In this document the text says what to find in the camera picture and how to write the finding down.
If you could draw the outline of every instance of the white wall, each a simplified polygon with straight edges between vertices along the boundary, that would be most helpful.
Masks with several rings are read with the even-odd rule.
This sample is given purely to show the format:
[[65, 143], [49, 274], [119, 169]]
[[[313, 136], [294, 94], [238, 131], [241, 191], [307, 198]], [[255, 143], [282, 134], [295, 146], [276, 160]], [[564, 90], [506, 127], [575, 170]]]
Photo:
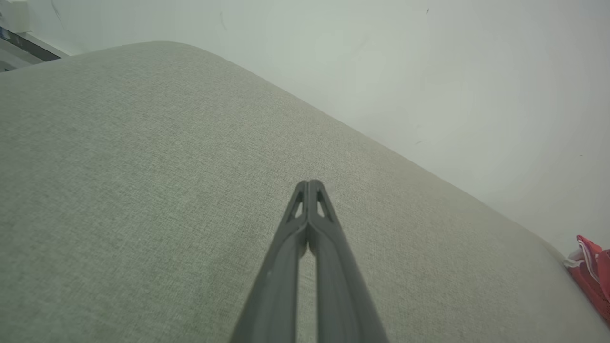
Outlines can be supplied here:
[[150, 40], [199, 46], [563, 253], [576, 234], [610, 248], [610, 2], [170, 3], [30, 0], [33, 34], [73, 54]]

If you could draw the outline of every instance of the dark strip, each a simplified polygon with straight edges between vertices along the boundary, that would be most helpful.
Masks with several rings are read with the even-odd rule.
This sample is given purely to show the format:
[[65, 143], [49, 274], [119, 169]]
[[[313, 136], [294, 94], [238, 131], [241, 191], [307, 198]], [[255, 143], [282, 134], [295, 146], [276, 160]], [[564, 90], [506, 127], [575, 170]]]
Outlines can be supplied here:
[[39, 47], [38, 45], [30, 42], [29, 40], [19, 37], [16, 34], [14, 34], [13, 32], [10, 32], [7, 29], [4, 29], [2, 27], [0, 27], [0, 37], [2, 37], [2, 39], [11, 43], [12, 45], [15, 45], [17, 48], [25, 50], [25, 51], [29, 52], [30, 54], [32, 54], [33, 56], [38, 57], [39, 59], [41, 59], [45, 62], [52, 61], [52, 60], [59, 60], [61, 58], [61, 57], [53, 54], [52, 52], [49, 52], [48, 50], [45, 50], [45, 49]]

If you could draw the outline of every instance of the sofa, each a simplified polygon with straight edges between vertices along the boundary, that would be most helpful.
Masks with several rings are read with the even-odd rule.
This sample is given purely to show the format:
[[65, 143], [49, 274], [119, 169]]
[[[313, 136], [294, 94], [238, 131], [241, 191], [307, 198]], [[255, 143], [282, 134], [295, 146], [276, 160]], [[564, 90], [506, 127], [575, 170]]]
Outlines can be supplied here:
[[[608, 342], [542, 239], [212, 53], [0, 74], [0, 341], [227, 342], [287, 202], [324, 182], [391, 342]], [[315, 342], [315, 258], [297, 334]]]

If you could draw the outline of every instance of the gray upholstery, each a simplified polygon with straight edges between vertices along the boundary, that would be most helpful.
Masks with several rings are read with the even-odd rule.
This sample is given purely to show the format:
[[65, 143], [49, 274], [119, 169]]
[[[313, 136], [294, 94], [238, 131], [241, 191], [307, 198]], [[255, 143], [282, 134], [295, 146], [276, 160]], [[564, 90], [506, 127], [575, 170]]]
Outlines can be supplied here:
[[0, 94], [1, 342], [227, 341], [312, 178], [391, 341], [610, 339], [529, 231], [218, 56], [124, 46], [0, 74]]

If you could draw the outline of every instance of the red cloth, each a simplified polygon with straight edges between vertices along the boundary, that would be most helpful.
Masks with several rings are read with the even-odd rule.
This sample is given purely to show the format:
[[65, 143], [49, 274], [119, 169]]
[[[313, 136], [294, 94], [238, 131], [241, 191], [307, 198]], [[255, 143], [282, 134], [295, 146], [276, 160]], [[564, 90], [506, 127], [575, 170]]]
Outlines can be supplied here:
[[579, 250], [565, 260], [570, 274], [610, 326], [610, 250], [577, 236]]

